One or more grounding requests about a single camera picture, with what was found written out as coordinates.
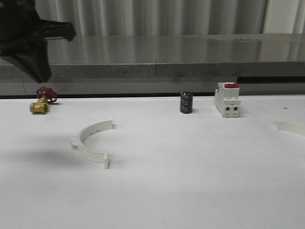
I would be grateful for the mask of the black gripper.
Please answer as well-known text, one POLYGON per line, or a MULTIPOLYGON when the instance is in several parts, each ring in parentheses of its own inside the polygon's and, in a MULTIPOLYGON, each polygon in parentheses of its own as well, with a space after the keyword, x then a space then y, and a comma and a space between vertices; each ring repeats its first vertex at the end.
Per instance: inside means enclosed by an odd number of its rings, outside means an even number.
POLYGON ((76 31, 71 22, 41 20, 33 0, 0 2, 0 56, 17 66, 37 83, 51 77, 47 44, 22 44, 38 30, 45 39, 72 41, 76 31))

